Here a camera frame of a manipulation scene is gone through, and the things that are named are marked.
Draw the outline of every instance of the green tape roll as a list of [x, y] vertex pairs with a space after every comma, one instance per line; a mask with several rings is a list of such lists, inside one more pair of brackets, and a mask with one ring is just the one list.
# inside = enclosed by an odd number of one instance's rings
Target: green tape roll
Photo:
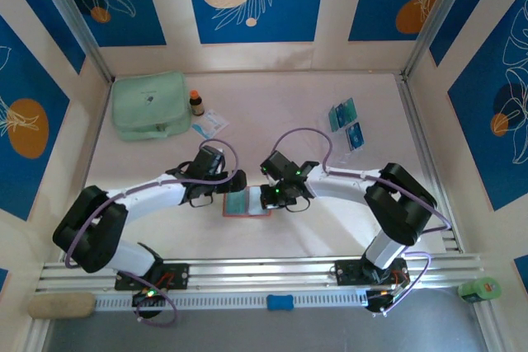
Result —
[[459, 286], [459, 296], [468, 303], [493, 300], [501, 296], [501, 285], [491, 277], [480, 278]]

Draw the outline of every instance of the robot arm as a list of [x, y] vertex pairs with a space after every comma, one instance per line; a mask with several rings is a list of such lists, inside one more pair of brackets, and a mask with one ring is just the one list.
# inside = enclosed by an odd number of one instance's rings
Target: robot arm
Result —
[[[431, 213], [417, 202], [382, 183], [391, 181], [436, 207], [434, 198], [400, 165], [390, 163], [382, 170], [347, 171], [328, 168], [317, 162], [298, 167], [274, 151], [262, 164], [261, 171], [271, 178], [271, 185], [261, 186], [261, 203], [265, 209], [287, 208], [298, 198], [306, 200], [334, 197], [370, 207], [381, 231], [367, 247], [359, 264], [358, 282], [381, 284], [394, 259], [422, 234]], [[360, 174], [362, 178], [347, 176]]]
[[[193, 200], [202, 195], [209, 196], [212, 202], [213, 193], [224, 194], [245, 189], [246, 175], [243, 171], [237, 171], [228, 182], [211, 184], [228, 177], [228, 173], [223, 171], [224, 165], [222, 152], [204, 146], [194, 161], [183, 162], [148, 183], [109, 191], [89, 186], [66, 213], [54, 232], [53, 241], [68, 251], [89, 216], [110, 197], [120, 196], [101, 211], [99, 219], [95, 219], [81, 236], [72, 258], [88, 273], [112, 268], [144, 277], [155, 266], [160, 266], [163, 260], [145, 245], [122, 240], [123, 228], [163, 208], [187, 202], [194, 207]], [[208, 184], [186, 180], [206, 181]]]

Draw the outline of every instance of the white vent strip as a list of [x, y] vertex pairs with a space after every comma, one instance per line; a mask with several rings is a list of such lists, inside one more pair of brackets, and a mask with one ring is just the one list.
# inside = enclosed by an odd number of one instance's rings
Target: white vent strip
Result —
[[[198, 309], [250, 309], [267, 308], [266, 298], [269, 293], [208, 293], [180, 294], [171, 296], [179, 310]], [[294, 308], [307, 307], [364, 307], [367, 305], [366, 292], [357, 290], [328, 292], [294, 292], [274, 295], [292, 295]], [[131, 294], [97, 295], [96, 311], [115, 312], [130, 311], [132, 307]], [[142, 307], [142, 311], [169, 310], [168, 304], [159, 307]]]

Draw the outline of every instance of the small box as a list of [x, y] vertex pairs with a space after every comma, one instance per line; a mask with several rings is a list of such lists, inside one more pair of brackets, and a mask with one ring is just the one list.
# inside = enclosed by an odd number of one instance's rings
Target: small box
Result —
[[339, 128], [344, 127], [345, 123], [345, 106], [341, 103], [336, 107], [337, 122], [339, 123]]
[[343, 104], [343, 113], [344, 113], [343, 116], [345, 118], [345, 125], [356, 121], [357, 112], [356, 112], [356, 105], [354, 105], [354, 100], [350, 98], [349, 100], [344, 101], [342, 104]]
[[246, 187], [243, 191], [224, 195], [223, 216], [226, 218], [251, 218], [269, 216], [271, 211], [261, 205], [261, 188], [258, 185]]
[[330, 129], [332, 132], [336, 132], [339, 129], [339, 123], [337, 122], [337, 114], [335, 106], [328, 112], [328, 120], [330, 121]]
[[351, 151], [363, 146], [365, 141], [363, 140], [360, 123], [354, 123], [346, 129], [346, 138]]

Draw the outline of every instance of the beige sponge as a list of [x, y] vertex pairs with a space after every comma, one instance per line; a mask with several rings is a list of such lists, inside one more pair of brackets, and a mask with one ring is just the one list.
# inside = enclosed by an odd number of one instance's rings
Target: beige sponge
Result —
[[27, 312], [35, 319], [73, 319], [89, 317], [95, 305], [91, 293], [48, 293], [34, 296]]

